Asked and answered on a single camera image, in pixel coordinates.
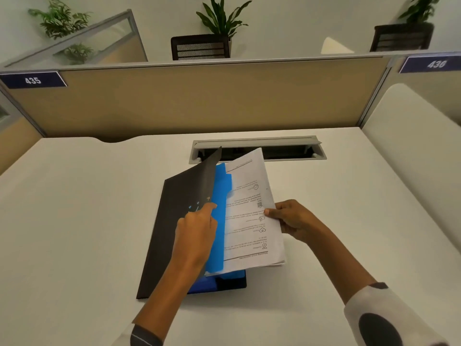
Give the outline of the person's left hand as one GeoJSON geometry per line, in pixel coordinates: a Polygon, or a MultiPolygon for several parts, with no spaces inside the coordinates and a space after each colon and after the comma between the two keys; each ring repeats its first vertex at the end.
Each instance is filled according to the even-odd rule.
{"type": "Polygon", "coordinates": [[[201,270],[207,262],[216,236],[217,221],[212,217],[215,203],[205,203],[188,212],[176,225],[171,260],[184,267],[201,270]]]}

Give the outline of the person's right hand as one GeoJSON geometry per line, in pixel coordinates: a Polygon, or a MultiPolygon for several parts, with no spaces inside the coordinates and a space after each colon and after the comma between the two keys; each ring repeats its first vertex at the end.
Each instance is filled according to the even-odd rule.
{"type": "Polygon", "coordinates": [[[322,221],[297,200],[289,199],[275,203],[275,209],[289,209],[289,218],[285,221],[278,220],[282,232],[308,246],[311,246],[322,235],[330,232],[330,229],[322,221]]]}

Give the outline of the stack of white printed papers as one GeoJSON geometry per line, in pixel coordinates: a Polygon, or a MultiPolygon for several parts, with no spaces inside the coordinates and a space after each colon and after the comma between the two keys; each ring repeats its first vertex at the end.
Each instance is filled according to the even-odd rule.
{"type": "Polygon", "coordinates": [[[224,268],[206,275],[284,265],[280,222],[264,215],[275,203],[262,148],[229,161],[226,171],[232,175],[232,191],[226,204],[224,268]]]}

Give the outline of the black folder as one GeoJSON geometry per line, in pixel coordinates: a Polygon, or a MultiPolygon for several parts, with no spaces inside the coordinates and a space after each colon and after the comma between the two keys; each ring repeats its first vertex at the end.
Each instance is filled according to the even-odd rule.
{"type": "MultiPolygon", "coordinates": [[[[159,283],[172,254],[178,219],[210,203],[222,147],[202,162],[164,181],[136,299],[147,299],[159,283]]],[[[246,271],[207,276],[205,266],[188,294],[246,288],[246,271]]]]}

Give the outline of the person's left forearm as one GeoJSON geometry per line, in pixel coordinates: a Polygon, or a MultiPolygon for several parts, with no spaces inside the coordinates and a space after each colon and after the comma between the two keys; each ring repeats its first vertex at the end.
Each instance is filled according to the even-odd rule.
{"type": "Polygon", "coordinates": [[[205,261],[193,257],[172,258],[133,323],[164,341],[182,301],[204,265],[205,261]]]}

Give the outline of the person's right forearm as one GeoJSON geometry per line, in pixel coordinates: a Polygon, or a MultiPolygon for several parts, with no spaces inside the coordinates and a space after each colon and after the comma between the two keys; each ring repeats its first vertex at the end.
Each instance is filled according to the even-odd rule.
{"type": "Polygon", "coordinates": [[[344,304],[366,286],[377,283],[377,280],[322,222],[308,229],[306,242],[344,304]]]}

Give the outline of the blue divider sheet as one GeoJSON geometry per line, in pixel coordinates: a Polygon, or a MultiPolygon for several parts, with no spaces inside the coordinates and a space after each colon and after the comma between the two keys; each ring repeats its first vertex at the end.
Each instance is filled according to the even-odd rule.
{"type": "Polygon", "coordinates": [[[225,219],[228,193],[232,191],[232,175],[226,171],[226,163],[216,165],[211,201],[216,204],[212,217],[217,221],[215,239],[206,262],[205,272],[214,274],[224,268],[225,219]]]}

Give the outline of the beige desk partition panel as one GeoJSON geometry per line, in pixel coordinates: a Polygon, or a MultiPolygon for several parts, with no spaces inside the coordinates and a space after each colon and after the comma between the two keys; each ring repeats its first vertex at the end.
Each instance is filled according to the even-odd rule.
{"type": "Polygon", "coordinates": [[[57,69],[67,87],[8,89],[46,137],[355,127],[389,59],[372,54],[57,69]]]}

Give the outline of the black mesh office chair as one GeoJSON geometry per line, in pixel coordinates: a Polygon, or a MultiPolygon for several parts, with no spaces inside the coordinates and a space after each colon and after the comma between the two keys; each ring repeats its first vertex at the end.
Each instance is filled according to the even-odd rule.
{"type": "Polygon", "coordinates": [[[174,61],[231,57],[228,37],[221,34],[176,36],[170,45],[174,61]]]}
{"type": "Polygon", "coordinates": [[[427,50],[434,29],[429,22],[375,26],[370,52],[427,50]]]}

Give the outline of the beige neighbouring partition panel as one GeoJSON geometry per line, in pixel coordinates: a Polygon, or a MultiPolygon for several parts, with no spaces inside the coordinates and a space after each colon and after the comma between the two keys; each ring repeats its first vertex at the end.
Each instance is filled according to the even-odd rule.
{"type": "Polygon", "coordinates": [[[384,93],[395,84],[406,85],[453,122],[461,126],[461,71],[399,74],[403,62],[409,56],[438,55],[442,53],[452,54],[461,53],[461,51],[373,52],[373,56],[380,55],[389,59],[389,62],[368,100],[357,126],[363,128],[384,93]]]}

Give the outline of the broad-leaf green potted plant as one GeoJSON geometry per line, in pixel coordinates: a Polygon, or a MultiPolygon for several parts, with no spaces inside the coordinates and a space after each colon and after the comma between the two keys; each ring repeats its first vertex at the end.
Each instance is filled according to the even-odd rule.
{"type": "Polygon", "coordinates": [[[239,20],[241,12],[247,8],[252,0],[248,0],[243,5],[236,7],[229,15],[226,14],[224,5],[225,0],[210,0],[211,5],[202,3],[205,13],[196,11],[201,23],[210,30],[212,34],[223,35],[228,40],[229,54],[232,49],[232,39],[240,27],[248,27],[247,23],[239,20]]]}

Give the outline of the blue number plate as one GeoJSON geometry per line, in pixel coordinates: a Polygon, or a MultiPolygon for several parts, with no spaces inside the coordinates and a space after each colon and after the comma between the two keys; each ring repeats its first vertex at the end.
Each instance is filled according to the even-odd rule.
{"type": "Polygon", "coordinates": [[[461,71],[461,53],[409,56],[399,74],[461,71]]]}
{"type": "Polygon", "coordinates": [[[0,74],[8,89],[67,87],[58,71],[18,72],[0,74]]]}

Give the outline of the glass partition panel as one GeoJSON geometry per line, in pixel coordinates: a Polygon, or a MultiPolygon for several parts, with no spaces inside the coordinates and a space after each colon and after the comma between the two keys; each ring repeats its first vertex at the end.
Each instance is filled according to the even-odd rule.
{"type": "Polygon", "coordinates": [[[0,63],[0,69],[52,69],[73,65],[148,62],[132,10],[94,23],[0,63]]]}

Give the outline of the beige side partition panel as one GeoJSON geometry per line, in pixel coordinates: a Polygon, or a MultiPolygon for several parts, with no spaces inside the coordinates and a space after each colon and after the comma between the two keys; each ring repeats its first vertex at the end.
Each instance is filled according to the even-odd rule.
{"type": "Polygon", "coordinates": [[[46,133],[0,83],[0,175],[46,133]]]}

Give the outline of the bushy green potted plant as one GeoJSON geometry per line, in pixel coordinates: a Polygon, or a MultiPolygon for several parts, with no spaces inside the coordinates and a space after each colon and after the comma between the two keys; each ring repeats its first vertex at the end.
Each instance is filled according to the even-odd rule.
{"type": "MultiPolygon", "coordinates": [[[[66,4],[66,0],[48,0],[46,11],[39,9],[28,9],[28,14],[40,19],[40,26],[44,29],[46,36],[53,40],[64,38],[74,34],[89,25],[90,12],[74,12],[66,4]]],[[[58,51],[54,54],[59,59],[64,59],[67,64],[79,65],[93,55],[94,50],[77,43],[58,51]]]]}

